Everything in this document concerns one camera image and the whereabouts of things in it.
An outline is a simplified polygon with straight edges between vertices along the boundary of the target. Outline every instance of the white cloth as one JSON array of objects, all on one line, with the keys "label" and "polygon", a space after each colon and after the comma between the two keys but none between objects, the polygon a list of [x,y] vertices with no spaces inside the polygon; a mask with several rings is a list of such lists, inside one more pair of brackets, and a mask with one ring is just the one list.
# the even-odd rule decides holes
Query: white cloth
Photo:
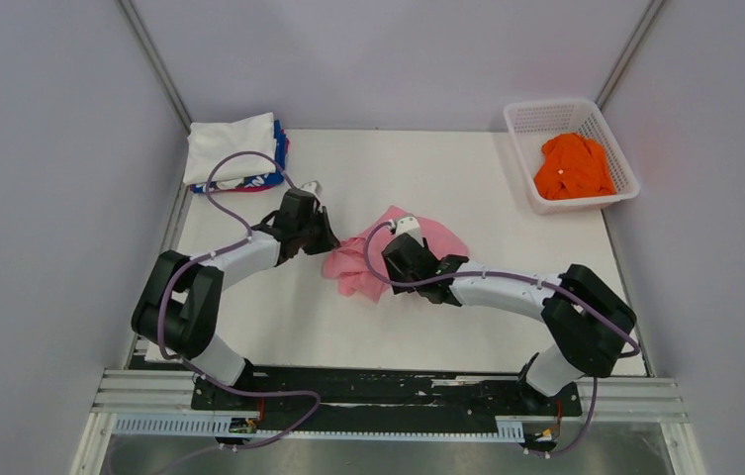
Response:
[{"label": "white cloth", "polygon": [[[272,112],[231,124],[193,123],[189,134],[189,154],[183,183],[205,183],[218,162],[233,153],[245,150],[260,151],[270,158],[276,156]],[[264,158],[243,155],[221,167],[214,180],[228,181],[275,171],[276,166]]]}]

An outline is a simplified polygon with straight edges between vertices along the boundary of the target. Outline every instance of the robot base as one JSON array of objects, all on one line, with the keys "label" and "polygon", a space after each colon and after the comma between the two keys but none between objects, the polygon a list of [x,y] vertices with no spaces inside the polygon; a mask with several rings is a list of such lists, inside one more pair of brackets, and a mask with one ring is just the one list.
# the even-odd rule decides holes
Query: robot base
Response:
[{"label": "robot base", "polygon": [[[514,373],[458,373],[287,366],[254,366],[235,386],[248,391],[310,389],[323,405],[305,430],[346,432],[487,433],[498,416],[555,418],[582,414],[579,393],[570,384],[553,398],[522,390]],[[311,407],[308,398],[268,398],[259,429],[281,430]],[[260,401],[233,396],[198,380],[192,409],[255,411]]]}]

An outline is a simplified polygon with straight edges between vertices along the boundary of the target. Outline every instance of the laundry basket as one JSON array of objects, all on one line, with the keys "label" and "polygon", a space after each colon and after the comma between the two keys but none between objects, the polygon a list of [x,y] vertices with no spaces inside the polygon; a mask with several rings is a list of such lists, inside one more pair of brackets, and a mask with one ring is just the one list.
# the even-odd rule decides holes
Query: laundry basket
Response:
[{"label": "laundry basket", "polygon": [[[538,101],[509,104],[504,108],[509,135],[526,181],[526,196],[539,215],[601,209],[617,201],[634,198],[640,184],[625,161],[616,139],[596,104],[587,99]],[[575,132],[593,139],[607,154],[608,171],[616,194],[569,200],[547,200],[535,188],[535,174],[544,164],[541,147],[559,134]]]}]

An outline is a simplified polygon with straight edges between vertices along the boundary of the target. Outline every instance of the white tabletop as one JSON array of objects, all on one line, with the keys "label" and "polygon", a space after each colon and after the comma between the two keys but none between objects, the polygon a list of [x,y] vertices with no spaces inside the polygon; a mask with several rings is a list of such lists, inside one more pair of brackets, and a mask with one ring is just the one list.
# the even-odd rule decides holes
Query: white tabletop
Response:
[{"label": "white tabletop", "polygon": [[[390,205],[439,221],[496,268],[561,272],[591,267],[623,295],[602,214],[532,213],[506,134],[287,131],[288,172],[319,180],[340,239],[368,228]],[[222,193],[221,203],[258,222],[286,186]],[[204,196],[188,208],[177,250],[206,251],[240,238],[240,225]],[[487,308],[432,305],[387,292],[377,305],[343,297],[321,276],[324,255],[300,253],[252,275],[221,299],[218,335],[255,364],[517,372],[552,338],[534,320]],[[151,345],[148,360],[159,360]],[[644,375],[641,357],[620,360],[620,375]]]}]

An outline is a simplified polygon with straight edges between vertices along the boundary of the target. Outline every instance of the orange shirt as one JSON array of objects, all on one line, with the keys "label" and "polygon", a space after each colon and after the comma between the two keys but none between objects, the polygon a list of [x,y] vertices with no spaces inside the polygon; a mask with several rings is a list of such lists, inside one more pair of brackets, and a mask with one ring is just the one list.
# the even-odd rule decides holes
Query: orange shirt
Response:
[{"label": "orange shirt", "polygon": [[616,193],[608,173],[605,149],[579,134],[562,134],[541,148],[544,164],[535,187],[547,200],[588,198]]}]

